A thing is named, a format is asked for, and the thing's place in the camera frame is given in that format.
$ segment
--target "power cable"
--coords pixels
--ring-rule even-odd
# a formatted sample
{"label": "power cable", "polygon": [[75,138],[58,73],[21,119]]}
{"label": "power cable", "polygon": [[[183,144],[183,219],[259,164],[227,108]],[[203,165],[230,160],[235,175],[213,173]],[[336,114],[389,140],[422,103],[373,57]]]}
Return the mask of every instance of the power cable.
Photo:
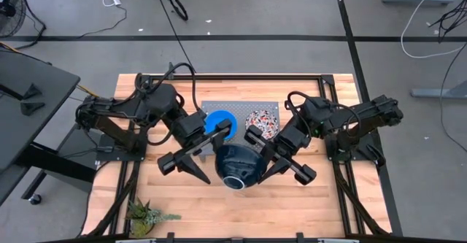
{"label": "power cable", "polygon": [[[125,103],[127,101],[129,101],[131,98],[133,98],[133,96],[135,96],[137,93],[140,93],[140,94],[143,94],[143,95],[146,95],[146,94],[151,94],[151,93],[154,93],[158,88],[159,86],[161,86],[162,82],[164,80],[167,79],[167,77],[169,77],[170,74],[172,74],[176,69],[180,68],[180,67],[187,67],[189,70],[190,70],[190,73],[191,73],[191,79],[192,79],[192,89],[191,89],[191,94],[192,94],[192,99],[193,99],[193,106],[196,108],[196,111],[199,111],[201,110],[199,108],[199,105],[198,105],[198,102],[196,101],[196,76],[195,76],[195,69],[188,63],[177,63],[175,64],[173,67],[170,68],[170,70],[168,70],[163,76],[162,78],[159,79],[159,81],[155,84],[152,84],[152,82],[144,82],[142,81],[142,74],[141,73],[138,73],[136,75],[136,78],[134,80],[134,87],[135,87],[135,91],[128,97],[126,98],[125,100],[117,103],[117,104],[122,104],[122,103]],[[180,98],[180,106],[183,107],[184,103],[185,103],[185,100],[184,98],[179,94],[177,95],[179,98]],[[144,127],[144,131],[147,133],[149,128],[152,128],[155,126],[155,124],[157,123],[157,121],[153,121],[152,123],[150,123],[148,126]],[[167,142],[170,138],[170,136],[172,135],[173,133],[173,128],[172,127],[169,127],[169,132],[165,135],[164,138],[162,138],[162,140],[160,141],[157,141],[157,142],[152,142],[149,140],[149,137],[146,136],[146,139],[147,139],[147,143],[149,145],[152,145],[152,146],[157,146],[157,145],[161,145],[165,142]]]}
{"label": "power cable", "polygon": [[196,70],[194,69],[193,64],[192,64],[191,61],[190,61],[190,58],[188,57],[188,54],[187,54],[186,51],[185,51],[185,48],[184,48],[183,45],[182,45],[182,42],[180,41],[180,38],[178,37],[177,32],[175,31],[174,24],[172,24],[172,21],[171,21],[170,16],[169,16],[169,14],[168,14],[168,12],[167,12],[166,6],[163,4],[163,1],[162,1],[162,0],[159,0],[159,1],[161,2],[161,6],[162,6],[163,11],[166,13],[167,20],[168,20],[169,23],[170,23],[170,26],[171,26],[171,28],[172,28],[172,31],[174,32],[175,38],[177,38],[178,44],[179,44],[180,47],[182,48],[183,54],[185,54],[185,57],[187,58],[188,63],[191,65],[191,67],[193,67],[193,70],[196,72]]}
{"label": "power cable", "polygon": [[[109,161],[103,163],[97,170],[96,170],[96,173],[94,174],[94,178],[96,178],[96,175],[99,171],[101,171],[101,169],[104,168],[104,166],[106,166],[107,164],[109,163]],[[84,230],[85,228],[85,224],[86,224],[86,220],[88,219],[88,207],[89,207],[89,200],[90,200],[90,194],[93,192],[93,189],[91,188],[90,191],[89,191],[89,194],[88,194],[88,197],[86,198],[86,212],[85,212],[85,218],[84,220],[82,221],[82,225],[81,225],[81,229],[80,229],[80,232],[76,235],[76,238],[81,236],[81,233],[82,231]]]}
{"label": "power cable", "polygon": [[71,97],[71,96],[68,96],[69,99],[71,100],[75,100],[75,101],[81,101],[83,102],[84,100],[81,100],[81,99],[78,99],[78,98],[75,98],[75,97]]}
{"label": "power cable", "polygon": [[33,18],[29,17],[29,15],[27,15],[27,14],[25,14],[25,16],[28,17],[29,20],[32,20],[33,25],[34,25],[34,29],[35,29],[37,32],[41,32],[41,31],[38,30],[37,27],[36,27],[36,21],[35,21]]}
{"label": "power cable", "polygon": [[117,21],[112,27],[109,27],[109,28],[103,28],[103,29],[100,29],[98,31],[91,31],[91,32],[87,32],[83,35],[79,35],[79,36],[76,36],[76,37],[73,37],[71,39],[61,39],[61,41],[73,41],[75,39],[81,39],[83,38],[84,36],[87,36],[89,34],[96,34],[96,33],[99,33],[99,32],[102,32],[102,31],[109,31],[109,30],[112,30],[114,29],[115,27],[118,26],[118,24],[120,24],[122,21],[126,20],[126,17],[127,17],[127,10],[126,8],[122,7],[122,6],[116,6],[118,9],[121,9],[125,12],[125,15],[123,16],[123,18],[119,19],[119,21]]}
{"label": "power cable", "polygon": [[460,148],[462,148],[462,150],[464,150],[467,153],[467,148],[465,148],[463,145],[461,145],[456,139],[454,139],[447,132],[447,129],[446,129],[446,126],[444,126],[444,120],[443,120],[443,89],[444,89],[444,83],[446,82],[447,75],[449,74],[449,71],[451,70],[452,65],[454,64],[455,60],[458,58],[460,53],[463,51],[463,49],[466,47],[466,45],[467,45],[467,42],[461,47],[461,49],[458,51],[458,54],[455,55],[455,57],[451,61],[451,64],[449,65],[449,67],[446,70],[446,74],[444,75],[444,78],[443,78],[443,83],[441,84],[441,92],[439,94],[439,108],[441,110],[441,126],[443,127],[444,133],[447,135],[447,137],[449,137],[449,139],[451,139],[455,144],[457,144]]}
{"label": "power cable", "polygon": [[410,53],[408,53],[408,52],[406,51],[406,48],[404,47],[404,34],[406,33],[406,31],[407,31],[407,29],[408,29],[410,23],[412,22],[412,19],[414,18],[415,13],[417,13],[418,8],[420,8],[420,6],[422,5],[422,3],[423,3],[424,1],[425,1],[425,0],[422,0],[422,1],[418,4],[418,6],[415,8],[414,12],[412,13],[412,16],[410,16],[410,19],[409,19],[409,21],[407,22],[406,27],[405,27],[404,30],[402,31],[402,34],[401,34],[401,47],[402,47],[403,52],[404,52],[407,56],[409,56],[410,58],[430,58],[430,57],[435,57],[435,56],[447,55],[447,54],[451,54],[451,53],[455,53],[455,52],[459,51],[462,47],[459,47],[459,48],[457,48],[457,49],[455,49],[455,50],[450,50],[450,51],[445,52],[445,53],[435,53],[435,54],[430,54],[430,55],[426,55],[426,56],[415,56],[415,55],[412,55],[412,54],[410,54]]}
{"label": "power cable", "polygon": [[[449,25],[445,26],[447,20],[456,17],[455,20]],[[457,28],[458,26],[464,24],[467,21],[467,0],[462,0],[456,8],[450,10],[447,13],[444,13],[435,23],[431,24],[429,27],[439,23],[438,27],[438,43],[443,42],[446,35]]]}
{"label": "power cable", "polygon": [[188,20],[188,13],[185,10],[185,7],[183,6],[182,2],[180,2],[180,0],[169,0],[169,2],[172,5],[172,7],[174,8],[174,11],[177,13],[177,15],[180,18],[182,18],[182,20],[187,21]]}
{"label": "power cable", "polygon": [[[40,29],[40,31],[38,31],[39,33],[37,34],[36,36],[36,39],[34,39],[33,42],[27,44],[27,45],[23,45],[23,46],[19,46],[17,47],[17,50],[22,50],[22,49],[26,49],[26,48],[29,48],[29,47],[32,47],[34,45],[37,44],[37,42],[39,42],[39,39],[42,37],[42,34],[44,33],[44,31],[47,29],[47,26],[45,25],[45,23],[39,19],[35,14],[34,12],[32,12],[31,8],[29,7],[29,3],[28,3],[28,0],[24,0],[24,4],[26,5],[26,8],[29,10],[29,12],[31,13],[31,16],[33,18],[35,18],[41,25],[42,25],[42,28]],[[32,21],[34,22],[34,28],[36,28],[36,22],[32,19]]]}
{"label": "power cable", "polygon": [[84,151],[81,151],[81,152],[72,153],[72,154],[69,154],[69,155],[64,155],[62,158],[73,158],[73,157],[78,157],[78,156],[84,156],[84,155],[87,155],[88,153],[95,152],[95,151],[96,151],[96,149],[91,148],[91,149],[84,150]]}
{"label": "power cable", "polygon": [[[305,119],[300,115],[300,113],[297,111],[296,109],[296,106],[293,105],[292,103],[292,100],[291,100],[291,97],[294,96],[294,95],[298,95],[298,96],[301,96],[301,97],[304,97],[305,99],[308,99],[310,101],[312,101],[312,97],[306,95],[305,93],[302,93],[300,91],[292,91],[290,92],[288,95],[287,95],[287,105],[290,107],[290,109],[292,110],[292,113],[294,115],[297,115],[301,120],[302,122],[305,124],[305,125],[308,125],[305,121]],[[357,120],[357,126],[358,127],[358,130],[357,130],[357,133],[355,134],[356,136],[358,136],[360,134],[360,127],[361,127],[361,119],[360,119],[360,116],[358,116],[358,113],[356,111],[354,111],[352,108],[348,107],[347,105],[343,105],[343,104],[338,104],[338,103],[334,103],[332,101],[329,101],[328,102],[328,105],[331,107],[341,107],[343,109],[346,109],[348,110],[349,112],[352,113],[352,117],[349,117],[349,119],[347,120],[346,123],[344,123],[342,126],[339,126],[338,128],[342,128],[342,127],[345,127],[346,128],[346,132],[347,134],[350,136],[350,130],[349,130],[349,124],[350,124],[350,121],[351,119],[355,118]],[[308,132],[309,132],[309,136],[312,137],[312,133],[311,133],[311,129],[309,127],[307,127],[308,129]]]}
{"label": "power cable", "polygon": [[76,86],[76,89],[81,90],[82,92],[87,93],[87,94],[89,94],[89,95],[92,95],[92,96],[94,96],[94,97],[99,97],[97,94],[95,94],[93,91],[89,90],[89,89],[86,88],[85,86],[77,85],[77,86]]}

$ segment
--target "black desk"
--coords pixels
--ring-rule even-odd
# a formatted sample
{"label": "black desk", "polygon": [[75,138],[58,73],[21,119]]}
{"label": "black desk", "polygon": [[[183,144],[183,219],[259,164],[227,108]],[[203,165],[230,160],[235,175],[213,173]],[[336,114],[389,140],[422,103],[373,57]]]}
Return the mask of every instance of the black desk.
{"label": "black desk", "polygon": [[33,58],[0,50],[0,81],[2,78],[35,84],[42,95],[28,101],[45,105],[25,116],[20,112],[18,100],[0,97],[0,205],[31,166],[92,182],[95,169],[63,159],[58,151],[34,142],[80,78]]}

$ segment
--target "black cable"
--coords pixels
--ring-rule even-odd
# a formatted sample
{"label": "black cable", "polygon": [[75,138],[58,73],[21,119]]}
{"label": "black cable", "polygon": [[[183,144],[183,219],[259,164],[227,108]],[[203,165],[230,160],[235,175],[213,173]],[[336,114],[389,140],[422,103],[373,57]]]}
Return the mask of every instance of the black cable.
{"label": "black cable", "polygon": [[443,120],[443,89],[444,89],[444,83],[446,82],[446,78],[447,78],[447,75],[449,74],[449,71],[451,70],[452,68],[452,65],[454,64],[455,60],[458,58],[458,56],[460,55],[460,53],[462,52],[462,50],[467,46],[467,42],[462,46],[462,48],[458,51],[458,53],[455,55],[455,57],[452,59],[451,61],[451,64],[449,65],[449,67],[447,68],[446,70],[446,74],[444,75],[444,79],[443,79],[443,83],[441,84],[441,92],[439,94],[439,107],[440,107],[440,110],[441,110],[441,125],[443,127],[443,131],[444,133],[447,135],[447,137],[449,137],[449,139],[451,139],[455,144],[457,144],[460,148],[462,148],[462,150],[464,150],[466,153],[467,153],[467,148],[465,148],[463,145],[461,145],[458,141],[456,141],[456,139],[454,139],[448,132],[447,132],[447,129],[446,129],[446,126],[444,126],[444,120]]}
{"label": "black cable", "polygon": [[34,25],[34,29],[35,29],[37,32],[41,32],[41,31],[38,30],[37,27],[36,27],[36,21],[35,21],[33,18],[29,17],[29,15],[27,15],[27,14],[25,14],[25,16],[28,17],[29,20],[32,20],[32,23],[33,23],[33,25]]}
{"label": "black cable", "polygon": [[126,104],[127,102],[129,102],[136,95],[136,93],[138,91],[140,91],[139,89],[141,88],[141,85],[142,85],[141,76],[142,76],[142,73],[138,73],[136,75],[136,77],[134,78],[134,88],[135,89],[134,89],[133,93],[131,93],[130,96],[126,97],[122,101],[117,101],[116,103],[114,103],[113,104],[114,106]]}
{"label": "black cable", "polygon": [[183,108],[183,106],[185,105],[185,98],[183,98],[183,96],[179,93],[177,93],[177,97],[180,99],[178,105],[180,105],[180,107]]}
{"label": "black cable", "polygon": [[98,31],[87,32],[87,33],[85,33],[85,34],[83,34],[83,35],[79,35],[79,36],[73,37],[73,38],[71,38],[71,39],[60,39],[60,41],[62,41],[62,42],[72,41],[72,40],[75,40],[75,39],[81,39],[81,38],[83,38],[84,36],[87,36],[87,35],[89,35],[89,34],[96,34],[96,33],[102,32],[102,31],[109,31],[109,30],[114,29],[114,28],[117,27],[117,25],[120,24],[122,21],[126,20],[126,14],[127,14],[126,8],[121,7],[121,6],[118,6],[118,5],[117,5],[116,7],[117,7],[118,9],[123,10],[123,11],[125,12],[125,16],[124,16],[123,18],[119,19],[119,21],[117,21],[112,27],[103,28],[103,29],[100,29],[100,30],[98,30]]}
{"label": "black cable", "polygon": [[[292,109],[292,113],[296,113],[296,114],[302,119],[302,121],[305,122],[305,124],[306,124],[305,119],[303,119],[302,116],[299,115],[299,113],[298,113],[297,110],[296,110],[296,107],[292,104],[292,101],[291,101],[290,97],[291,97],[291,96],[294,96],[294,95],[298,95],[298,96],[304,97],[305,99],[309,99],[309,100],[311,100],[312,97],[306,95],[305,93],[296,91],[296,90],[290,92],[290,93],[287,95],[287,101],[288,101],[289,103],[291,103],[291,105],[289,105],[289,106],[290,106],[290,108]],[[352,113],[352,116],[355,117],[355,118],[357,118],[357,122],[358,122],[358,124],[357,124],[358,131],[357,131],[357,133],[356,133],[356,136],[357,136],[358,134],[360,134],[361,119],[360,119],[360,116],[358,116],[358,114],[357,114],[352,108],[350,108],[350,107],[348,107],[348,106],[346,106],[346,105],[343,105],[343,104],[333,103],[333,102],[331,102],[331,101],[329,101],[328,103],[329,103],[330,106],[341,107],[341,108],[344,108],[344,109],[349,110],[349,111]],[[341,128],[341,127],[346,126],[346,131],[347,131],[347,134],[349,134],[349,136],[350,136],[350,133],[349,133],[349,124],[350,124],[350,120],[351,120],[351,119],[352,119],[352,117],[349,117],[349,120],[347,121],[346,124],[344,124],[344,125],[338,127],[338,128]],[[309,128],[308,128],[308,132],[310,133],[309,135],[310,135],[310,137],[311,137],[311,136],[312,136],[312,135],[311,135],[311,130],[310,130]]]}
{"label": "black cable", "polygon": [[298,94],[300,92],[291,92],[287,95],[287,105],[290,107],[290,110],[292,111],[292,114],[293,115],[296,115],[298,116],[298,118],[301,120],[301,122],[304,124],[304,126],[306,127],[307,131],[308,131],[308,137],[309,138],[312,138],[312,130],[309,128],[308,126],[308,123],[306,122],[305,118],[303,118],[303,116],[301,116],[301,114],[298,112],[297,110],[297,107],[293,104],[292,102],[292,96],[293,95],[300,95]]}
{"label": "black cable", "polygon": [[183,54],[185,54],[185,57],[187,58],[188,63],[193,67],[193,64],[191,63],[190,58],[188,57],[188,54],[185,52],[185,48],[183,47],[182,42],[180,41],[180,38],[178,37],[177,32],[175,31],[174,25],[172,24],[172,21],[171,21],[170,16],[169,16],[169,14],[167,12],[166,6],[164,6],[162,0],[159,0],[159,1],[161,2],[161,6],[162,6],[163,11],[166,13],[167,20],[169,20],[170,26],[172,28],[172,31],[174,32],[175,37],[177,38],[178,44],[182,48]]}
{"label": "black cable", "polygon": [[89,136],[89,133],[83,128],[82,129],[86,135],[86,137],[94,144],[94,146],[96,147],[96,150],[97,150],[97,147],[99,147],[99,145],[96,143],[96,141],[94,141],[90,136]]}
{"label": "black cable", "polygon": [[182,18],[182,20],[187,21],[188,20],[188,13],[185,10],[185,7],[183,6],[182,2],[180,2],[180,0],[169,0],[169,2],[172,5],[172,7],[174,8],[174,11],[177,13],[177,15],[180,18]]}
{"label": "black cable", "polygon": [[72,99],[72,100],[75,100],[75,101],[81,101],[83,102],[84,100],[81,100],[81,99],[78,99],[78,98],[75,98],[75,97],[71,97],[71,96],[68,96],[69,99]]}
{"label": "black cable", "polygon": [[147,135],[147,136],[146,136],[146,137],[147,137],[147,144],[152,145],[152,146],[161,145],[161,144],[163,144],[163,143],[165,143],[165,142],[167,142],[167,141],[169,140],[169,138],[170,138],[170,136],[172,135],[173,131],[174,131],[174,128],[173,128],[173,127],[170,127],[170,128],[169,128],[169,132],[165,135],[164,138],[162,138],[162,140],[160,140],[160,141],[158,141],[158,142],[151,142],[151,141],[149,140],[149,136]]}
{"label": "black cable", "polygon": [[26,8],[27,8],[27,9],[29,10],[29,12],[31,13],[32,17],[35,18],[39,23],[41,23],[42,28],[41,28],[41,30],[39,31],[39,33],[37,34],[36,39],[35,39],[33,42],[31,42],[31,43],[29,43],[29,44],[27,44],[27,45],[19,46],[19,47],[16,48],[17,50],[26,49],[26,48],[29,48],[29,47],[32,47],[32,46],[36,45],[37,42],[39,42],[39,39],[42,37],[42,34],[44,33],[44,31],[47,29],[47,26],[45,25],[45,23],[44,23],[41,19],[39,19],[39,18],[34,14],[34,12],[32,12],[31,8],[29,7],[28,0],[24,0],[24,4],[26,5]]}
{"label": "black cable", "polygon": [[154,85],[154,86],[150,86],[150,89],[147,91],[148,93],[153,93],[155,90],[157,90],[157,88],[159,88],[159,86],[162,84],[162,82],[167,79],[167,77],[172,74],[176,69],[182,67],[182,66],[185,66],[187,67],[189,70],[190,70],[190,73],[191,73],[191,94],[192,94],[192,98],[193,98],[193,105],[195,106],[196,108],[196,111],[199,111],[200,108],[198,106],[198,102],[196,101],[196,76],[195,76],[195,69],[188,63],[177,63],[175,64],[173,67],[170,68],[170,70],[168,70],[163,76],[162,78]]}
{"label": "black cable", "polygon": [[[364,113],[364,112],[366,112],[366,111],[368,111],[368,110],[371,110],[371,109],[373,109],[373,108],[375,108],[375,107],[380,107],[380,106],[382,106],[382,105],[388,104],[388,103],[390,103],[391,101],[394,101],[394,100],[383,101],[383,102],[379,103],[378,105],[367,107],[367,108],[365,108],[365,109],[362,109],[362,110],[358,111],[357,114],[359,115],[359,114]],[[348,125],[351,123],[350,121],[351,121],[354,117],[355,117],[355,116],[352,115],[351,117],[349,117],[349,119],[347,119],[347,122],[346,122],[347,128],[349,127]]]}
{"label": "black cable", "polygon": [[[362,120],[360,119],[360,116],[358,116],[358,114],[350,107],[346,106],[346,105],[343,105],[343,104],[337,104],[337,103],[332,103],[331,105],[334,105],[336,107],[341,107],[341,108],[344,108],[346,110],[348,110],[349,112],[351,112],[353,114],[353,117],[355,117],[357,119],[357,127],[358,127],[358,130],[357,130],[357,133],[353,136],[358,136],[360,135],[360,131],[361,131],[361,123],[362,123]],[[349,136],[350,133],[349,133],[349,124],[350,124],[350,119],[352,117],[349,117],[349,119],[347,120],[347,123],[346,123],[346,132]]]}
{"label": "black cable", "polygon": [[[455,18],[449,25],[446,24],[447,20]],[[439,24],[438,27],[438,43],[443,42],[445,36],[458,26],[464,24],[467,21],[467,0],[462,0],[456,8],[444,13],[435,23],[429,25],[432,27]]]}
{"label": "black cable", "polygon": [[[96,170],[96,173],[94,174],[94,178],[96,178],[97,173],[98,173],[101,169],[103,169],[104,166],[106,166],[108,163],[109,163],[109,161],[103,163],[103,164],[101,165],[101,167],[99,167],[99,168]],[[92,192],[93,192],[93,189],[91,188],[90,191],[89,191],[88,197],[87,197],[87,199],[86,199],[86,213],[85,213],[85,219],[82,221],[82,225],[81,225],[80,232],[76,235],[76,238],[78,238],[79,236],[81,236],[82,230],[85,228],[86,220],[88,219],[89,199],[90,199],[90,194],[91,194]]]}
{"label": "black cable", "polygon": [[84,156],[84,155],[87,155],[88,153],[91,153],[91,152],[95,152],[96,149],[94,148],[91,148],[91,149],[88,149],[88,150],[84,150],[84,151],[81,151],[81,152],[77,152],[77,153],[72,153],[72,154],[69,154],[69,155],[64,155],[62,158],[73,158],[73,157],[78,157],[78,156]]}

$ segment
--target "gray tray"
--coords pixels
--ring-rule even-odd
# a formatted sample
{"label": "gray tray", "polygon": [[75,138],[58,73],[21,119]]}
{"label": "gray tray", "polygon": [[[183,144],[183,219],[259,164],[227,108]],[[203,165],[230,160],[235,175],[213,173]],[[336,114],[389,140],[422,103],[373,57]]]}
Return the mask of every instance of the gray tray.
{"label": "gray tray", "polygon": [[[226,110],[231,112],[235,118],[237,123],[237,129],[235,135],[225,141],[226,144],[243,144],[245,146],[251,147],[252,149],[260,152],[259,145],[251,145],[247,141],[244,140],[243,136],[247,129],[245,129],[245,120],[247,119],[248,115],[254,111],[258,110],[266,110],[272,113],[279,122],[279,103],[277,101],[202,101],[201,108],[205,113],[209,115],[209,113],[217,111],[217,110]],[[206,160],[207,155],[214,155],[212,151],[212,146],[208,144],[207,146],[203,147],[203,151],[199,154],[199,158],[201,162]]]}

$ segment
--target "patterned bowl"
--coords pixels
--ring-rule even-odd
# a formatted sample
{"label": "patterned bowl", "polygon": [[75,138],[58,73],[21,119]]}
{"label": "patterned bowl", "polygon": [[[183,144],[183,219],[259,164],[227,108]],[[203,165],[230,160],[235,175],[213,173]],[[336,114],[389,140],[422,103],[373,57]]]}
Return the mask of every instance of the patterned bowl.
{"label": "patterned bowl", "polygon": [[279,129],[277,118],[266,110],[258,110],[250,113],[245,120],[245,128],[248,129],[251,125],[262,130],[265,139],[274,137]]}

